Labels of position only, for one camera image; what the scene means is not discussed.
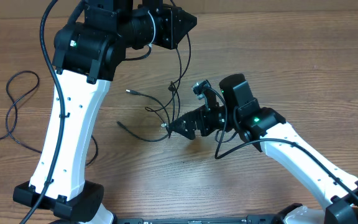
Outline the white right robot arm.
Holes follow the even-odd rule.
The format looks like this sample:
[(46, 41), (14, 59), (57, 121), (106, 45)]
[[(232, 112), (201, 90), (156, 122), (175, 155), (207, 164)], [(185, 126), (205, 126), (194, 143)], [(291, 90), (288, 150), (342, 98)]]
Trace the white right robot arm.
[(168, 124), (169, 132), (190, 140), (216, 133), (223, 144), (226, 132), (234, 131), (242, 144), (224, 152), (222, 159), (245, 146), (274, 159), (305, 186), (320, 205), (319, 210), (293, 203), (276, 214), (248, 215), (243, 223), (358, 223), (358, 178), (334, 165), (310, 146), (286, 119), (272, 108), (260, 107), (244, 74), (230, 75), (219, 83), (195, 83), (193, 92), (205, 104)]

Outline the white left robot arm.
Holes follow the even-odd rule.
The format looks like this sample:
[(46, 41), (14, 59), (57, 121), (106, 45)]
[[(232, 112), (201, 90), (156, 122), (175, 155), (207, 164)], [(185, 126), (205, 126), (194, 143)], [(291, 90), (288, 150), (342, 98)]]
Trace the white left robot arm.
[(51, 210), (68, 223), (116, 223), (102, 203), (104, 188), (85, 179), (86, 155), (100, 106), (126, 50), (175, 49), (197, 23), (162, 1), (81, 1), (54, 38), (45, 61), (55, 89), (39, 163), (15, 187), (15, 202)]

